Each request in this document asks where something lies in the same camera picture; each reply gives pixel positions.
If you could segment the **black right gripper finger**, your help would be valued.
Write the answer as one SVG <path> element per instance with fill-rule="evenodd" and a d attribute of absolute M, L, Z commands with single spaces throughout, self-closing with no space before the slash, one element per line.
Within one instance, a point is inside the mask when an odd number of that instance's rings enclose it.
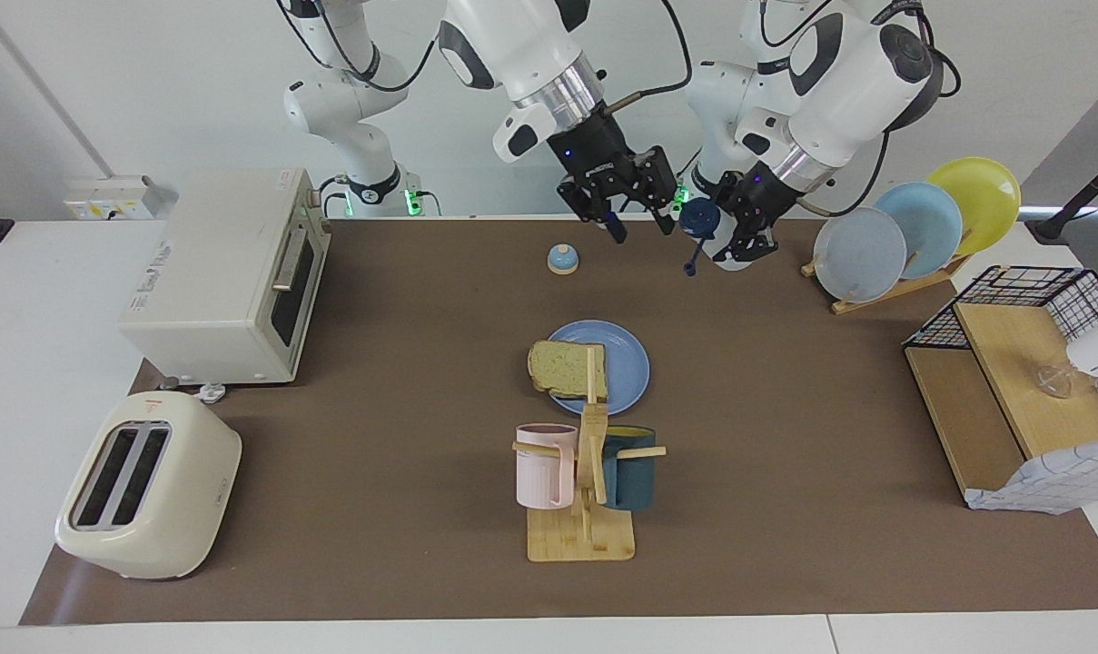
<path fill-rule="evenodd" d="M 634 200 L 652 215 L 657 227 L 671 235 L 676 228 L 676 219 L 670 215 L 670 207 L 677 194 L 677 178 L 668 161 L 668 155 L 660 145 L 653 145 L 634 157 Z"/>
<path fill-rule="evenodd" d="M 627 228 L 619 219 L 618 213 L 612 211 L 609 199 L 601 198 L 600 193 L 593 198 L 585 187 L 575 183 L 574 179 L 561 179 L 557 192 L 579 219 L 597 223 L 609 233 L 612 240 L 618 244 L 625 243 Z"/>

